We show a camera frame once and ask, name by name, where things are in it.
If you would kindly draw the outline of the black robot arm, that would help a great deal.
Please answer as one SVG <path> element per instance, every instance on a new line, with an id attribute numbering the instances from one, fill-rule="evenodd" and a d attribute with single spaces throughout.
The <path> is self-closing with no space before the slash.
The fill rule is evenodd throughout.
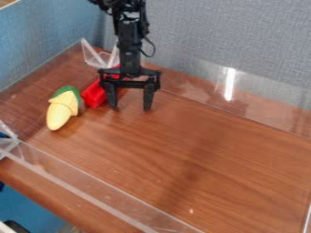
<path id="1" fill-rule="evenodd" d="M 88 0 L 114 18 L 116 47 L 119 49 L 119 67 L 100 68 L 100 86 L 106 91 L 108 105 L 118 107 L 118 88 L 143 89 L 143 110 L 152 107 L 154 96 L 160 88 L 158 70 L 142 66 L 142 41 L 155 44 L 147 38 L 150 34 L 146 0 Z"/>

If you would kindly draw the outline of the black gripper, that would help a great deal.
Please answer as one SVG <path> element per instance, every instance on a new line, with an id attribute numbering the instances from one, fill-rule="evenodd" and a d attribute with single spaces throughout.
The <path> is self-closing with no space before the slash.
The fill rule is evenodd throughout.
<path id="1" fill-rule="evenodd" d="M 106 91 L 107 102 L 112 109 L 118 108 L 118 88 L 143 88 L 143 110 L 148 111 L 152 107 L 155 91 L 160 88 L 162 72 L 142 68 L 140 73 L 127 75 L 120 72 L 120 68 L 99 69 L 100 86 Z"/>

